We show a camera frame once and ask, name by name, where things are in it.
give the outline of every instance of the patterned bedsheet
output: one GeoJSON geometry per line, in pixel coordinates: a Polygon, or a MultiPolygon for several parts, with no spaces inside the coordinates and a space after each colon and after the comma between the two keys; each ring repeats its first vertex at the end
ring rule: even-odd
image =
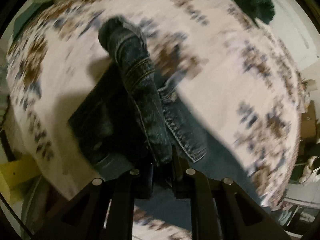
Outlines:
{"type": "Polygon", "coordinates": [[[232,0],[65,0],[31,21],[8,51],[7,82],[46,179],[70,199],[99,176],[67,121],[110,64],[98,29],[116,14],[143,30],[163,74],[186,70],[179,96],[248,172],[262,205],[277,203],[297,156],[301,78],[269,27],[232,0]]]}

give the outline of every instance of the white wall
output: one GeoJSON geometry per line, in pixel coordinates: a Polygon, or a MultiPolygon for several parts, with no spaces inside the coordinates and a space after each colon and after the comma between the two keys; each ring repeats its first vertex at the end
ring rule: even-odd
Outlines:
{"type": "Polygon", "coordinates": [[[298,69],[319,63],[320,34],[308,15],[295,0],[272,0],[276,15],[270,22],[276,36],[280,37],[298,69]]]}

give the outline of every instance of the metal rivet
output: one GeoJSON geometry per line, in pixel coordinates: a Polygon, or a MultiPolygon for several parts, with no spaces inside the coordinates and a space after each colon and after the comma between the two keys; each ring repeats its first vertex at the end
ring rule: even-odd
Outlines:
{"type": "Polygon", "coordinates": [[[223,179],[223,182],[224,182],[225,184],[227,184],[227,185],[231,185],[231,184],[233,183],[233,180],[230,179],[230,178],[224,178],[224,179],[223,179]]]}
{"type": "Polygon", "coordinates": [[[99,186],[102,184],[102,179],[94,179],[92,181],[92,184],[95,185],[95,186],[99,186]]]}
{"type": "Polygon", "coordinates": [[[140,171],[138,170],[138,169],[132,169],[131,171],[130,171],[130,174],[131,175],[138,175],[140,173],[140,171]]]}
{"type": "Polygon", "coordinates": [[[188,175],[195,175],[196,171],[194,169],[186,169],[186,174],[188,175]]]}

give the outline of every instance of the black frame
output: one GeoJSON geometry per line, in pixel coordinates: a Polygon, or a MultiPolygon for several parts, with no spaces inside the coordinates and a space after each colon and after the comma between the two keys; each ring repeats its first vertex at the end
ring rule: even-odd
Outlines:
{"type": "MultiPolygon", "coordinates": [[[[0,0],[0,38],[7,26],[27,0],[0,0]]],[[[309,16],[320,33],[320,8],[316,0],[296,0],[309,16]]],[[[8,233],[8,239],[18,239],[14,229],[0,209],[1,234],[8,233]]],[[[316,217],[311,229],[302,237],[302,240],[320,239],[320,214],[316,217]]]]}

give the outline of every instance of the yellow object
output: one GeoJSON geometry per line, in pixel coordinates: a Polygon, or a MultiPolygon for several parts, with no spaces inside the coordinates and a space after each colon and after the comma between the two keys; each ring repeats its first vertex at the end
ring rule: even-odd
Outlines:
{"type": "Polygon", "coordinates": [[[10,204],[22,200],[32,184],[32,179],[41,172],[31,155],[20,160],[0,164],[0,192],[10,204]]]}

